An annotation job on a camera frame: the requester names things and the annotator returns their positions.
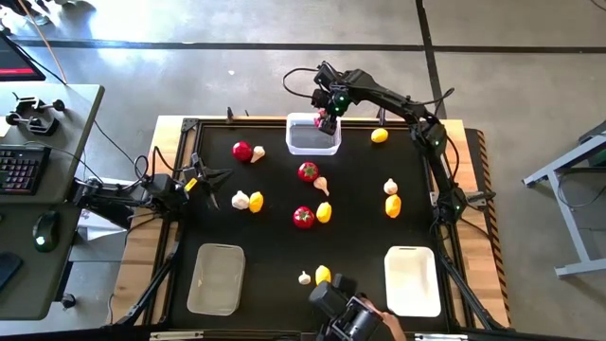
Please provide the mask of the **black backlit keyboard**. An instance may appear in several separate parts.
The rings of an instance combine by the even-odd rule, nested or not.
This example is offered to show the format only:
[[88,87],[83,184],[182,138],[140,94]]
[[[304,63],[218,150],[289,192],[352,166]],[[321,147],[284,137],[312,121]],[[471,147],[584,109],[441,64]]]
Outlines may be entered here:
[[0,145],[0,194],[34,195],[49,156],[48,147]]

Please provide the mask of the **small translucent plastic basket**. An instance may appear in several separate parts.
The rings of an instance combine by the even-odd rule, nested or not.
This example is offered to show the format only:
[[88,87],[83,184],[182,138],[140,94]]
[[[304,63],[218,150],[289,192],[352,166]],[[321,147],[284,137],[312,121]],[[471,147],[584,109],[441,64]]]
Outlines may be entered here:
[[317,113],[290,113],[287,115],[285,142],[292,155],[335,155],[342,141],[341,119],[336,120],[335,133],[321,132],[315,121]]

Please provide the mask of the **white paper sheet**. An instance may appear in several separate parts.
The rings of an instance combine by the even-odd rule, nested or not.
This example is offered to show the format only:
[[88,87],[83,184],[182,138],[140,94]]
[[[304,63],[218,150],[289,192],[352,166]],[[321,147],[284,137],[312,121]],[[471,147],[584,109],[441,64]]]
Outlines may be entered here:
[[126,232],[127,229],[83,209],[78,220],[77,232],[87,241]]

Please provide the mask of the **workbench with grey legs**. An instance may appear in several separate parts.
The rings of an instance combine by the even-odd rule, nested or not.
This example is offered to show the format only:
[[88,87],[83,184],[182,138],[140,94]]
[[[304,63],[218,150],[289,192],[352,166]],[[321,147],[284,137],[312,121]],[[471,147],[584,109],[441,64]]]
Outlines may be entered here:
[[528,188],[541,183],[553,191],[578,255],[576,262],[557,266],[556,275],[606,270],[606,119],[523,179]]

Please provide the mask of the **black table clamp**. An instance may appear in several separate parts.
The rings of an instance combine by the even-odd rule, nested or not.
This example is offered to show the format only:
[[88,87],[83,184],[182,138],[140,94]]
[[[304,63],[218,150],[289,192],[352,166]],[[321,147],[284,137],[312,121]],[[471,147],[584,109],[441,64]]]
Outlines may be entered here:
[[43,100],[38,97],[18,97],[14,94],[16,99],[15,109],[13,113],[23,115],[29,111],[34,111],[42,114],[46,109],[54,109],[56,111],[63,112],[65,110],[65,104],[61,99],[54,100],[51,104],[46,104]]
[[11,126],[24,125],[30,133],[40,136],[52,136],[60,126],[56,118],[52,118],[50,122],[43,122],[37,117],[23,118],[17,113],[10,113],[5,120]]

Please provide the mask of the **black computer mouse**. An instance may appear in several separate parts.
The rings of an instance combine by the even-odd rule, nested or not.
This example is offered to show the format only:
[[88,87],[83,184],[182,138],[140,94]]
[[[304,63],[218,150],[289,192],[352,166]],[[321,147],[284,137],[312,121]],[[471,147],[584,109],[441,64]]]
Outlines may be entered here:
[[55,210],[42,213],[32,229],[34,246],[37,251],[47,253],[53,251],[59,243],[60,214]]

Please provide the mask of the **person's hand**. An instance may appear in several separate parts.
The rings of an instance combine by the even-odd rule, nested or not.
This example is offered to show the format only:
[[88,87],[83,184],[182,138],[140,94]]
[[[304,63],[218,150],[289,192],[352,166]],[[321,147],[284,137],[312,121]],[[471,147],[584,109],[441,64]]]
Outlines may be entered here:
[[390,330],[394,341],[407,341],[405,332],[397,317],[388,312],[380,311],[371,301],[368,301],[367,304],[371,305],[372,309],[382,318],[384,325]]

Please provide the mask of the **large translucent plastic basket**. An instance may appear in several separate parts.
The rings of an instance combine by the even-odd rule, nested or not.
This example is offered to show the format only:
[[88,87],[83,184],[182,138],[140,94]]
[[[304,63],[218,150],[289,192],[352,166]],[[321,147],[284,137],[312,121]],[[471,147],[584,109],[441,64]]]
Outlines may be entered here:
[[200,246],[187,296],[193,314],[229,316],[240,305],[245,269],[243,249],[236,245]]

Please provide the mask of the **flat black device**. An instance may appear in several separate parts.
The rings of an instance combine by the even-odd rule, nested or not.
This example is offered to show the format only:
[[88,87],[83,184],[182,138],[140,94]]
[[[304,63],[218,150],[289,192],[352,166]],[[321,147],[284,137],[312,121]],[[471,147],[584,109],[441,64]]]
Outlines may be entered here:
[[0,291],[8,284],[23,264],[23,260],[11,252],[0,252]]

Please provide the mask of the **white plastic basket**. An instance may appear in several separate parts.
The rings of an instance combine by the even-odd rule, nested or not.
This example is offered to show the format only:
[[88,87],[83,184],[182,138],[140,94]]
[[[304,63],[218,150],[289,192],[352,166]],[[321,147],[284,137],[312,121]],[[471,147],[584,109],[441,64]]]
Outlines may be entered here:
[[383,260],[387,308],[397,316],[441,314],[436,260],[425,246],[392,246]]

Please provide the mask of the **black aluminium table frame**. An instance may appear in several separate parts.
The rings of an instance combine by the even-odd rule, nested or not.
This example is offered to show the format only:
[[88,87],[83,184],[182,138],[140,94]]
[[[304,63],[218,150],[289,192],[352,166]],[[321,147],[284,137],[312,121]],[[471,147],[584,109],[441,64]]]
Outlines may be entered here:
[[[202,136],[203,124],[220,125],[222,117],[160,116],[153,133],[153,147],[173,165],[186,163]],[[466,191],[485,189],[476,130],[464,127],[460,119],[445,119],[449,137],[454,145],[447,148],[448,156],[459,158],[457,182]],[[483,210],[468,209],[465,221],[456,228],[458,233],[462,272],[468,284],[492,317],[508,327],[501,287],[491,248],[488,214]],[[154,219],[140,208],[132,220],[134,231],[126,238],[126,246],[116,280],[113,297],[108,301],[109,322],[116,323],[127,314],[143,294],[152,277],[158,272],[176,241],[179,226]]]

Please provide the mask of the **yellow black hazard tape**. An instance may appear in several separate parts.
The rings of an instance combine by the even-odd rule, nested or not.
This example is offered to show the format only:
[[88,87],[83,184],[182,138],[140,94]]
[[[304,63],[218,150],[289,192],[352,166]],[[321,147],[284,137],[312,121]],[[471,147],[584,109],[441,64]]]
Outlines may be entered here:
[[[479,155],[480,162],[483,171],[484,185],[486,191],[492,191],[492,183],[490,178],[490,165],[488,159],[488,151],[486,146],[486,139],[484,133],[480,130],[476,132],[478,143],[479,143]],[[506,316],[508,319],[508,324],[511,324],[510,318],[510,308],[508,305],[508,287],[507,280],[505,274],[505,267],[503,262],[503,256],[501,253],[501,243],[499,237],[498,223],[496,217],[495,204],[493,199],[487,200],[487,208],[486,212],[488,214],[488,228],[490,229],[491,234],[491,248],[492,254],[495,261],[496,272],[498,276],[498,280],[501,287],[501,293],[503,297],[503,303],[506,310]]]

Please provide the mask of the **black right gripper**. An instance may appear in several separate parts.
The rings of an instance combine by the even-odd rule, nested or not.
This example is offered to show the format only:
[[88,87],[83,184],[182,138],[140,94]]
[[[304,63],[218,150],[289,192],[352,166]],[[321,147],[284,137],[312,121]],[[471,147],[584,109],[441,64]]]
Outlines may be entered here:
[[322,120],[322,132],[334,135],[338,128],[338,118],[347,110],[352,100],[348,92],[340,87],[332,90],[322,88],[312,92],[312,106],[318,110]]

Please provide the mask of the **grey computer desk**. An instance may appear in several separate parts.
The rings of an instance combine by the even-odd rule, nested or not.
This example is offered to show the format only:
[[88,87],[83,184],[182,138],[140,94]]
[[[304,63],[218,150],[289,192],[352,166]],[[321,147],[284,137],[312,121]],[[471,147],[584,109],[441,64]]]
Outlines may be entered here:
[[[80,209],[64,199],[103,94],[104,87],[98,84],[0,83],[0,117],[15,108],[16,97],[37,97],[46,103],[60,99],[65,104],[65,111],[56,114],[60,126],[54,135],[35,136],[12,127],[0,138],[0,144],[52,148],[35,195],[0,195],[0,253],[10,252],[22,260],[0,289],[0,320],[43,319],[56,297],[80,216]],[[32,231],[39,216],[49,210],[59,212],[59,242],[43,253],[36,250]]]

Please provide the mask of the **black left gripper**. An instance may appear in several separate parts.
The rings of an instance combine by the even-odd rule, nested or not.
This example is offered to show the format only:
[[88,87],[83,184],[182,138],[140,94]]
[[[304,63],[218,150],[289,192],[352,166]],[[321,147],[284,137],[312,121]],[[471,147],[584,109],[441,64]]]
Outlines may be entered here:
[[207,168],[201,157],[193,153],[187,168],[187,193],[194,196],[204,195],[210,208],[219,210],[215,189],[212,185],[222,185],[233,171],[230,169],[214,170]]

